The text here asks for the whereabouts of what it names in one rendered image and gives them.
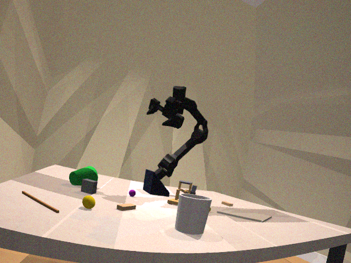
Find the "brown thin wooden stick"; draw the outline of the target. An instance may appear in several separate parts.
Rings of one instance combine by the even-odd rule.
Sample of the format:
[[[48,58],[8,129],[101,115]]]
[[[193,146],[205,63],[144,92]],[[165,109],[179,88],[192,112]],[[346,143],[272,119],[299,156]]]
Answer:
[[[28,196],[29,198],[33,199],[34,201],[36,201],[37,203],[43,205],[44,207],[56,212],[56,213],[59,213],[59,210],[53,208],[52,206],[50,206],[49,204],[45,203],[45,202],[42,202],[41,200],[39,200],[38,198],[30,195],[29,193],[25,192],[25,191],[22,191],[22,194]]]

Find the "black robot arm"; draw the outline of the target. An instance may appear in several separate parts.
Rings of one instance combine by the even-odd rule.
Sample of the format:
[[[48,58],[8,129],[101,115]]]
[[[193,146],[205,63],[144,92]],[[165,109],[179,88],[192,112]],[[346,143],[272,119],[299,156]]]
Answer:
[[[195,145],[203,143],[207,139],[208,129],[207,121],[197,109],[197,104],[194,100],[185,97],[186,87],[174,86],[173,97],[169,97],[165,102],[166,105],[174,109],[174,113],[179,110],[179,114],[183,114],[184,109],[189,111],[197,120],[197,125],[194,127],[194,132],[191,138],[180,147],[174,154],[167,154],[157,165],[159,168],[155,171],[158,178],[161,180],[165,175],[172,176],[178,161],[183,158]],[[199,129],[202,125],[203,130]],[[165,169],[164,169],[165,168]]]

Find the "grey cylinder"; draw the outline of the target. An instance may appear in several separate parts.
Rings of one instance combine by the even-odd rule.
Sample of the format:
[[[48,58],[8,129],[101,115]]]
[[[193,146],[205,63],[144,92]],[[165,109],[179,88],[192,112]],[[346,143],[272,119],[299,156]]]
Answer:
[[[211,203],[209,197],[180,193],[175,229],[191,235],[203,234]]]

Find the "green cylinder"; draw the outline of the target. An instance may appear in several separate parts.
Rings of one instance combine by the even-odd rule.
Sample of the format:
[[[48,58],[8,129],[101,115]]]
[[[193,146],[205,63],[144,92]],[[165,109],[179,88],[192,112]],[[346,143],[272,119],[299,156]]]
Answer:
[[[69,180],[72,185],[82,186],[82,179],[91,179],[98,181],[98,173],[95,168],[88,166],[75,170],[69,174]]]

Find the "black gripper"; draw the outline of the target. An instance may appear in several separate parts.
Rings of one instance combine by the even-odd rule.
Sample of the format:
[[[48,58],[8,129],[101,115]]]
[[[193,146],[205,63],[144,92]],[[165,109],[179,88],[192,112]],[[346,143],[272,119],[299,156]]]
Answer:
[[[165,108],[167,107],[167,108]],[[151,99],[150,105],[149,105],[149,110],[147,112],[147,115],[153,114],[157,110],[160,110],[162,112],[162,115],[168,118],[165,122],[162,123],[162,125],[169,126],[169,127],[174,127],[179,129],[183,122],[184,122],[184,117],[180,115],[178,112],[179,110],[174,113],[174,109],[170,108],[165,104],[165,106],[161,106],[160,102],[156,100],[155,98]]]

